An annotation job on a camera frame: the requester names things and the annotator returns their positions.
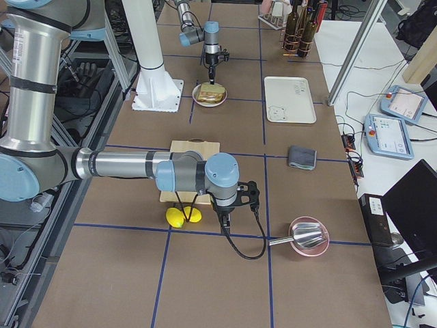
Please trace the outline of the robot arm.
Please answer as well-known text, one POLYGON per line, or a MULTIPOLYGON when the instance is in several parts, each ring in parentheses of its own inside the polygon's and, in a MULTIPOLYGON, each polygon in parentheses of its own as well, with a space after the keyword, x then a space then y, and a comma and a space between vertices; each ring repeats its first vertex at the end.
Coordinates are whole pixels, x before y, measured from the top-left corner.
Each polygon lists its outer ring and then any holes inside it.
POLYGON ((180 21, 181 45, 191 46, 203 42, 204 64, 208 69, 209 82, 214 85, 216 67, 222 50, 219 45, 219 24, 216 21, 207 21, 203 27, 199 23, 196 24, 195 15, 191 12, 188 1, 174 1, 174 6, 180 21))
POLYGON ((1 198, 19 202, 72 180, 149 178, 161 191, 210 196, 220 224, 240 205, 239 168, 226 153, 108 152, 51 142, 61 43, 105 36, 103 1, 9 1, 14 24, 8 127, 1 138, 1 198))

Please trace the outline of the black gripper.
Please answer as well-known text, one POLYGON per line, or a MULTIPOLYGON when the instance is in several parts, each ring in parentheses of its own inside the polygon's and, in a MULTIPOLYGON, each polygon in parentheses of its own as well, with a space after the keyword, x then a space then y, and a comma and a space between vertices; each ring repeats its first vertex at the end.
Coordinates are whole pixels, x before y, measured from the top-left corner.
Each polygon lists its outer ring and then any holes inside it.
POLYGON ((204 55, 204 64, 208 68, 208 78, 211 84, 215 83, 216 68, 219 64, 219 55, 216 53, 206 53, 204 55))
POLYGON ((212 200, 212 207, 219 218, 220 224, 225 228, 229 228, 231 226, 230 213, 235 209, 235 206, 220 206, 216 201, 212 200))

